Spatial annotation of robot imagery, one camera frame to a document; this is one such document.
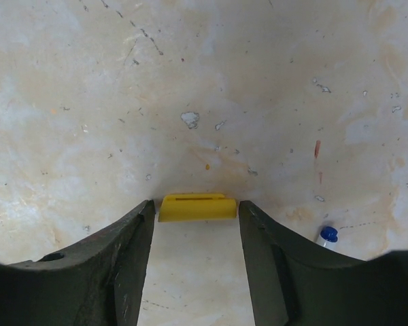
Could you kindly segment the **yellow marker cap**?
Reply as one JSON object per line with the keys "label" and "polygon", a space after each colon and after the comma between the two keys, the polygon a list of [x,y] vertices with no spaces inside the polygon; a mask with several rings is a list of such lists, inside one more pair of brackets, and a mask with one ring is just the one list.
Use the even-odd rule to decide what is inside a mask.
{"label": "yellow marker cap", "polygon": [[171,194],[163,198],[160,223],[235,219],[237,201],[224,194]]}

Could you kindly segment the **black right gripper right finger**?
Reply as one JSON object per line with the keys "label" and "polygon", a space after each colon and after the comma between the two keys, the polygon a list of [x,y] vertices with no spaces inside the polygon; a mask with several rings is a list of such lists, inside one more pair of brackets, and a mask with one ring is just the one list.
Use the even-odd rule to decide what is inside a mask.
{"label": "black right gripper right finger", "polygon": [[257,325],[408,325],[408,251],[348,257],[276,222],[253,202],[239,225]]}

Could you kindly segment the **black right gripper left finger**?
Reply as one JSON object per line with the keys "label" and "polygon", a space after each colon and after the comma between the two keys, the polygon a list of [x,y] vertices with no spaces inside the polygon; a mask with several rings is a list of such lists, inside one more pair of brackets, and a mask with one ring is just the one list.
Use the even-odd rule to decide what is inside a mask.
{"label": "black right gripper left finger", "polygon": [[144,200],[38,261],[0,263],[0,325],[136,325],[155,213]]}

